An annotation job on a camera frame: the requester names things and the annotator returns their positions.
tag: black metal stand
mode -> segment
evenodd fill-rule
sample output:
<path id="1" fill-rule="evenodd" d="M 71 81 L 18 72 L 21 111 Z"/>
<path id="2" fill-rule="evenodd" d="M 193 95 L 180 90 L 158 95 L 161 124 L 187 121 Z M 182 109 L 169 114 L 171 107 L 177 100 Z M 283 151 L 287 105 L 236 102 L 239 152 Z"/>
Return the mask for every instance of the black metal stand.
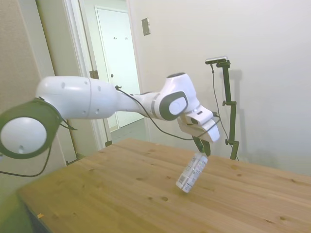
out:
<path id="1" fill-rule="evenodd" d="M 229 140 L 225 140 L 226 145 L 232 146 L 232 151 L 230 155 L 230 159 L 235 160 L 237 158 L 239 142 L 235 141 L 235 119 L 237 112 L 237 102 L 231 100 L 231 91 L 230 91 L 230 80 L 229 80 L 229 68 L 230 61 L 217 63 L 216 67 L 223 69 L 224 74 L 224 85 L 225 85 L 225 101 L 223 102 L 223 106 L 227 105 L 231 107 L 230 111 L 230 132 L 229 132 Z"/>

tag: wood grain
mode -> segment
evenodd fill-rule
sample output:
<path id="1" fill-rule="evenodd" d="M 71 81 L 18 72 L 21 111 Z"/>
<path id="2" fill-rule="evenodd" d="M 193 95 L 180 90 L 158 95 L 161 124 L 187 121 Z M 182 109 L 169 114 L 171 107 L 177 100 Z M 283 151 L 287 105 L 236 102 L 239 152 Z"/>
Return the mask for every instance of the wood grain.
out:
<path id="1" fill-rule="evenodd" d="M 55 233 L 311 233 L 311 177 L 211 156 L 185 194 L 193 155 L 127 139 L 19 194 Z"/>

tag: floor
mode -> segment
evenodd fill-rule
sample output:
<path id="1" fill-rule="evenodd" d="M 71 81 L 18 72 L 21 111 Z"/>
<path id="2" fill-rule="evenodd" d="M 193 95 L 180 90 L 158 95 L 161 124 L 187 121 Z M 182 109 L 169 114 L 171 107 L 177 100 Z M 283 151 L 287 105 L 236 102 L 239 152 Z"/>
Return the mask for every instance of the floor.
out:
<path id="1" fill-rule="evenodd" d="M 146 129 L 144 119 L 135 121 L 129 125 L 126 125 L 118 130 L 111 132 L 112 143 L 120 142 L 126 138 L 135 138 L 146 141 Z"/>

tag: white wall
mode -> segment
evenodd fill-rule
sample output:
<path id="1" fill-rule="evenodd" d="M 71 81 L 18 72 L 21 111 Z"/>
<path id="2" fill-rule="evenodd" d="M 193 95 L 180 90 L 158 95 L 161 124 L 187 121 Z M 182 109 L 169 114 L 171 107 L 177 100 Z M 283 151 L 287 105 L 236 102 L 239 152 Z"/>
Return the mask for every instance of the white wall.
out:
<path id="1" fill-rule="evenodd" d="M 127 5 L 125 1 L 121 0 L 85 0 L 84 6 L 98 74 L 101 80 L 109 82 L 95 6 L 127 11 Z M 117 120 L 115 114 L 108 118 L 108 123 L 109 128 L 111 129 L 117 127 Z"/>
<path id="2" fill-rule="evenodd" d="M 188 73 L 202 104 L 215 111 L 210 66 L 205 59 L 227 55 L 232 99 L 238 102 L 239 157 L 252 163 L 311 175 L 311 1 L 309 0 L 129 0 L 142 91 L 157 91 L 165 77 Z M 151 35 L 143 36 L 148 17 Z M 222 73 L 216 92 L 224 99 Z M 229 107 L 220 107 L 228 130 Z M 186 136 L 176 122 L 159 122 Z M 149 122 L 150 139 L 195 149 L 159 132 Z M 212 153 L 230 156 L 222 138 Z"/>

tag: doorway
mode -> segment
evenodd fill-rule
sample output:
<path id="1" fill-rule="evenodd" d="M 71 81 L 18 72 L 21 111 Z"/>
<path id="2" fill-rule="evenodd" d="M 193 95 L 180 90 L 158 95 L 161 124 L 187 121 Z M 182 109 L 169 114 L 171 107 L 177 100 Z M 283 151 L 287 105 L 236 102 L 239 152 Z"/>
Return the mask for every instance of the doorway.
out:
<path id="1" fill-rule="evenodd" d="M 139 81 L 127 3 L 124 0 L 79 0 L 92 70 L 99 79 L 139 94 Z M 146 123 L 138 113 L 116 112 L 105 120 L 113 143 L 128 137 L 146 140 Z"/>
<path id="2" fill-rule="evenodd" d="M 126 93 L 139 93 L 128 13 L 99 6 L 96 13 L 109 83 L 122 86 Z M 140 119 L 138 113 L 116 112 L 108 119 L 109 128 L 113 131 Z"/>

